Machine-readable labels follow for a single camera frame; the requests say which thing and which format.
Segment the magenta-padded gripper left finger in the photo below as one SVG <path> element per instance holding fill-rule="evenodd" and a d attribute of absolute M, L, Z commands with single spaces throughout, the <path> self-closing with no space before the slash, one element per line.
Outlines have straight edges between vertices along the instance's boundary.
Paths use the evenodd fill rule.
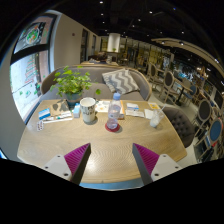
<path fill-rule="evenodd" d="M 43 169 L 79 185 L 90 154 L 91 144 L 87 143 L 66 155 L 57 154 L 43 166 Z"/>

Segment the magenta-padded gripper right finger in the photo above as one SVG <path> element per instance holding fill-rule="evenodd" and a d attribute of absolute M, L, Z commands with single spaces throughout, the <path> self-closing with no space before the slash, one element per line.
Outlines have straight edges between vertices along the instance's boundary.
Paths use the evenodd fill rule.
<path fill-rule="evenodd" d="M 157 153 L 134 143 L 132 153 L 144 185 L 181 170 L 181 167 L 167 154 Z"/>

